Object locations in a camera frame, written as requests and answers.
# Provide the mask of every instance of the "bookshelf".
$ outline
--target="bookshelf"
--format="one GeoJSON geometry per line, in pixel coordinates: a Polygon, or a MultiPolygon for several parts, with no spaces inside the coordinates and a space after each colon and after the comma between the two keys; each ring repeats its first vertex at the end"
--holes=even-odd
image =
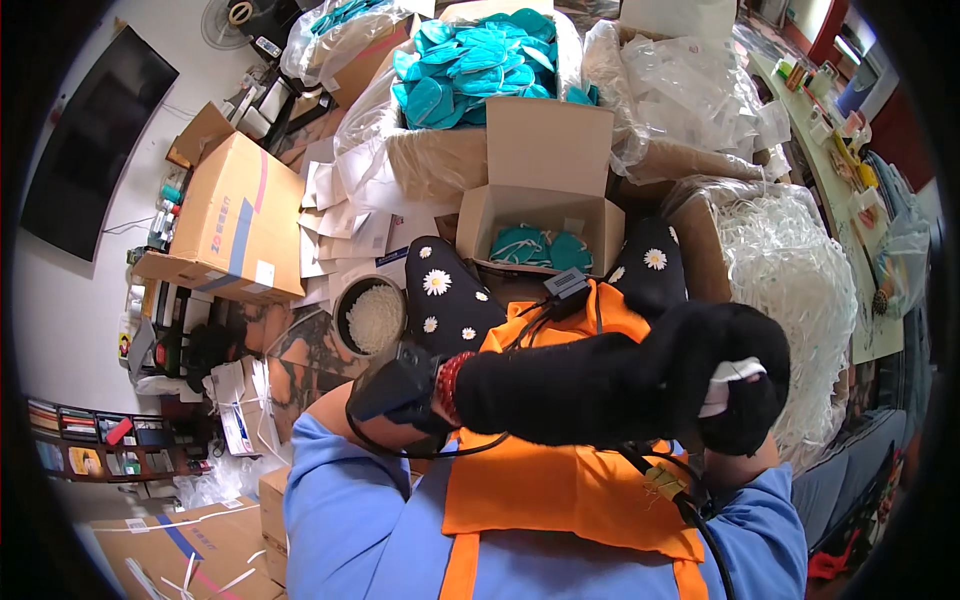
{"type": "Polygon", "coordinates": [[[200,404],[195,418],[171,419],[89,410],[33,397],[27,401],[36,451],[54,477],[136,483],[209,471],[206,448],[212,431],[200,404]],[[109,434],[121,432],[115,444],[108,442],[109,434]]]}

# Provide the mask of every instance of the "black pants with daisy print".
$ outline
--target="black pants with daisy print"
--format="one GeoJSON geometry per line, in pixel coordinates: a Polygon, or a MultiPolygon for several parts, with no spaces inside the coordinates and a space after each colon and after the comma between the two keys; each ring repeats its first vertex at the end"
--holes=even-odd
{"type": "MultiPolygon", "coordinates": [[[[440,237],[414,240],[406,275],[410,333],[434,354],[479,350],[487,331],[507,320],[506,308],[440,237]]],[[[685,301],[684,266],[673,228],[660,217],[640,221],[603,280],[648,321],[685,301]]]]}

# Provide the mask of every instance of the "table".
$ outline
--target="table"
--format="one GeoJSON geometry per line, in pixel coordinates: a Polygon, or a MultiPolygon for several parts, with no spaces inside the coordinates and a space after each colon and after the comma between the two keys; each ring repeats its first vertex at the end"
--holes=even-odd
{"type": "MultiPolygon", "coordinates": [[[[810,127],[806,123],[813,109],[813,102],[802,91],[794,93],[787,90],[785,81],[773,74],[775,64],[772,60],[755,52],[748,52],[748,56],[749,70],[767,84],[774,98],[783,102],[790,115],[790,129],[810,165],[817,191],[823,201],[824,212],[827,214],[830,233],[843,247],[853,269],[858,309],[851,341],[852,363],[859,365],[903,350],[903,320],[874,318],[872,302],[876,287],[871,275],[870,258],[857,240],[853,230],[856,227],[855,222],[851,224],[851,219],[856,218],[850,206],[853,190],[833,170],[828,146],[818,145],[810,136],[810,127]]],[[[874,229],[857,228],[868,252],[876,250],[886,225],[883,223],[874,229]]]]}

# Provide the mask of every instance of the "blue sleeve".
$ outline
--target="blue sleeve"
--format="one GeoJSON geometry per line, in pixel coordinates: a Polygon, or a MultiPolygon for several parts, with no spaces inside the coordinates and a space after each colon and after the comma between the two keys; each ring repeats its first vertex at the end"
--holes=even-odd
{"type": "MultiPolygon", "coordinates": [[[[789,464],[767,469],[707,521],[738,598],[804,597],[806,540],[790,503],[791,473],[789,464]]],[[[704,549],[713,563],[706,544],[704,549]]],[[[715,593],[723,597],[722,589],[715,593]]]]}
{"type": "Polygon", "coordinates": [[[406,460],[384,458],[303,414],[283,497],[287,592],[296,598],[363,598],[410,495],[406,460]]]}

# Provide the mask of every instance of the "white plastic pellets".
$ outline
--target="white plastic pellets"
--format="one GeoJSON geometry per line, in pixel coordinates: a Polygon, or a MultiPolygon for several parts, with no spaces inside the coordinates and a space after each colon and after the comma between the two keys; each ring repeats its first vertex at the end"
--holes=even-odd
{"type": "Polygon", "coordinates": [[[389,285],[374,285],[347,312],[350,338],[367,354],[390,344],[403,326],[403,304],[389,285]]]}

